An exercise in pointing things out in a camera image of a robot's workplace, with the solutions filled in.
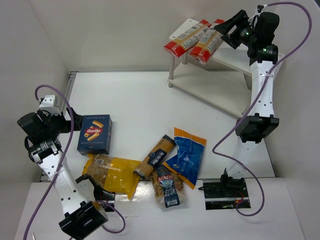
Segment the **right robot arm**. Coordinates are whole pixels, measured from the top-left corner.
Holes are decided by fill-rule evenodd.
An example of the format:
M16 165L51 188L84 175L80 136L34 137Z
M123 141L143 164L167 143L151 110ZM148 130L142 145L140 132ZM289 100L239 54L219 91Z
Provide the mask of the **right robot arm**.
M273 83L279 60L273 40L279 22L275 13L261 11L248 17L245 10L240 10L214 28L233 49L241 44L247 47L252 78L250 106L236 122L237 144L233 153L236 161L220 177L219 191L227 197L245 187L245 167L252 152L280 123L273 108Z

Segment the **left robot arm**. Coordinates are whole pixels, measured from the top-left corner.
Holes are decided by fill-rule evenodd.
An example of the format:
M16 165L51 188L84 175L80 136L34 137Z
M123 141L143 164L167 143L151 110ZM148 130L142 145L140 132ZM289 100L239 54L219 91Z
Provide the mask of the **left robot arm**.
M104 208L95 200L97 185L91 177L74 179L68 167L64 151L58 140L61 133L79 131L84 117L73 109L68 110L74 124L62 113L46 110L30 112L17 124L27 134L24 146L30 160L39 165L49 180L62 205L64 219L59 222L61 230L75 240L83 240L108 221Z

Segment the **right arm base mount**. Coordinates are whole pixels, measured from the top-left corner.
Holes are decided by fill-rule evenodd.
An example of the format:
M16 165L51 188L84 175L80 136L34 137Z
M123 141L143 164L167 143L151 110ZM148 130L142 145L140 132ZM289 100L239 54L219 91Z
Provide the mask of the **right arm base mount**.
M247 185L244 182L240 188L222 187L220 181L204 180L202 186L197 188L204 194L206 210L250 209L250 198Z

